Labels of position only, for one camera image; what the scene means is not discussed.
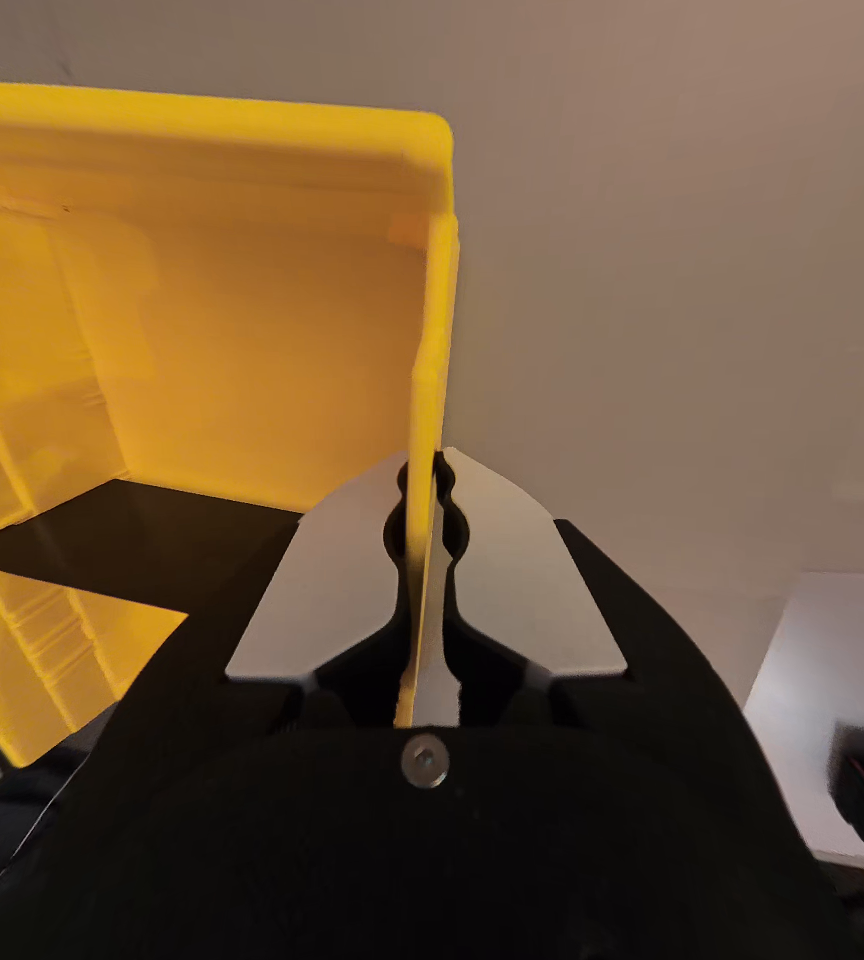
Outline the yellow plastic bin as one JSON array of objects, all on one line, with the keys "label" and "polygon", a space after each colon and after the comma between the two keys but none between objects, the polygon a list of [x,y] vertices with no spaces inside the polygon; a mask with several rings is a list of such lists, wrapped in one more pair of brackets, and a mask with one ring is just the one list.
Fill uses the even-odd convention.
[{"label": "yellow plastic bin", "polygon": [[427,112],[0,82],[0,749],[122,700],[278,530],[405,458],[410,627],[459,229]]}]

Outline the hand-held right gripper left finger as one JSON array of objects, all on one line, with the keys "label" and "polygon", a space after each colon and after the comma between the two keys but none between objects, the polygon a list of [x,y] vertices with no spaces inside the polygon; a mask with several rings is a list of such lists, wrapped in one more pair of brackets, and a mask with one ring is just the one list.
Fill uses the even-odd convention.
[{"label": "hand-held right gripper left finger", "polygon": [[226,666],[229,680],[318,685],[318,671],[386,627],[399,572],[385,531],[405,458],[386,458],[309,510]]}]

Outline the white side table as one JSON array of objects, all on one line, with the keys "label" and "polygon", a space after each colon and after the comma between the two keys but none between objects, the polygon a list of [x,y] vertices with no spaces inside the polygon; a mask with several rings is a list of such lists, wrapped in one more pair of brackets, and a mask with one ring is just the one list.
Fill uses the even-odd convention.
[{"label": "white side table", "polygon": [[864,752],[864,574],[801,577],[744,713],[815,857],[864,870],[830,793],[838,753]]}]

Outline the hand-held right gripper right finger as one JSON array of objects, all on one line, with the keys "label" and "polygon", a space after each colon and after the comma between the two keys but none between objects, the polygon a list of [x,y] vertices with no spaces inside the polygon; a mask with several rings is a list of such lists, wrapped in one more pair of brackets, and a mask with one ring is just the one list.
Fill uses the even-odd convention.
[{"label": "hand-held right gripper right finger", "polygon": [[460,625],[512,654],[530,686],[622,676],[626,659],[551,514],[455,447],[443,461],[468,527],[453,566]]}]

